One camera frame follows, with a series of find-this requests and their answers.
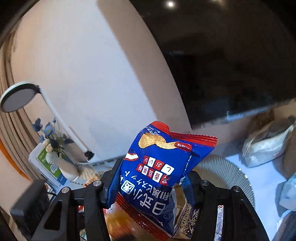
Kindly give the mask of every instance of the red crimped package edge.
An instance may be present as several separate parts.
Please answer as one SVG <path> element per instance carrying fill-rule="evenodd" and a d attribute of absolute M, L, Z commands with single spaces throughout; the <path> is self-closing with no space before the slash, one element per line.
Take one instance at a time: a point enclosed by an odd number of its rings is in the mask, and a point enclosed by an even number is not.
<path fill-rule="evenodd" d="M 116 202 L 134 221 L 151 233 L 158 241 L 166 241 L 168 238 L 170 238 L 170 236 L 158 228 L 156 224 L 151 222 L 136 208 L 127 203 L 120 193 L 117 194 Z"/>
<path fill-rule="evenodd" d="M 157 120 L 153 121 L 151 125 L 159 129 L 160 131 L 166 133 L 167 135 L 170 135 L 170 137 L 174 139 L 189 141 L 192 143 L 201 144 L 201 145 L 210 146 L 210 147 L 215 147 L 217 144 L 217 137 L 171 132 L 168 125 Z"/>

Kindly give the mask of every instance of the black screen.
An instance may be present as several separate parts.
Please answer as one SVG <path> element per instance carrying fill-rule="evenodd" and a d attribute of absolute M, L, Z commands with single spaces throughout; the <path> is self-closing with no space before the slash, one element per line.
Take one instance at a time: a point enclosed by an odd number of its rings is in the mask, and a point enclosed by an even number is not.
<path fill-rule="evenodd" d="M 285 1 L 130 2 L 167 61 L 191 126 L 296 96 L 295 8 Z"/>

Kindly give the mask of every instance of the vase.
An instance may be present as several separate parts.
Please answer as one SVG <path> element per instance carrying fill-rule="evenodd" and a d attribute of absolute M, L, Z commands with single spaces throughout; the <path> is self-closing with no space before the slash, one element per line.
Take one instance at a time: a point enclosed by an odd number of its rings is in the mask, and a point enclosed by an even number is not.
<path fill-rule="evenodd" d="M 64 177 L 69 181 L 74 182 L 78 179 L 79 172 L 74 165 L 65 161 L 62 157 L 55 159 L 54 163 L 59 167 Z"/>

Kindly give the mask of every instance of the metal screw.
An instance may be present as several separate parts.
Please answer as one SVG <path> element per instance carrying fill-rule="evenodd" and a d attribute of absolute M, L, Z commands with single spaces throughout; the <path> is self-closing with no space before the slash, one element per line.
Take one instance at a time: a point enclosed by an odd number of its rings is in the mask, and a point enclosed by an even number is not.
<path fill-rule="evenodd" d="M 235 192 L 240 192 L 240 187 L 239 186 L 233 186 L 233 190 Z"/>
<path fill-rule="evenodd" d="M 101 182 L 100 180 L 96 180 L 96 181 L 93 182 L 93 185 L 94 185 L 95 187 L 97 187 L 97 186 L 100 186 L 101 183 L 102 183 L 102 182 Z"/>
<path fill-rule="evenodd" d="M 67 193 L 69 191 L 69 188 L 68 187 L 64 187 L 63 189 L 62 189 L 62 193 Z"/>
<path fill-rule="evenodd" d="M 207 185 L 209 185 L 209 181 L 208 181 L 208 180 L 202 180 L 202 181 L 201 181 L 201 184 L 202 184 L 203 186 L 207 186 Z"/>

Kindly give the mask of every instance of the beige curtain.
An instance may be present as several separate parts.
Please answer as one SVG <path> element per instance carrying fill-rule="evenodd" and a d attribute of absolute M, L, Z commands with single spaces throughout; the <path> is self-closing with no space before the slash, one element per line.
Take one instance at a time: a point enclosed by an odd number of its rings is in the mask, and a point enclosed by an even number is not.
<path fill-rule="evenodd" d="M 0 49 L 0 95 L 14 84 L 10 60 L 16 34 L 17 28 L 10 33 Z M 42 178 L 28 161 L 30 152 L 39 143 L 39 135 L 32 129 L 31 121 L 23 108 L 12 113 L 0 111 L 0 139 L 23 173 L 32 181 Z"/>

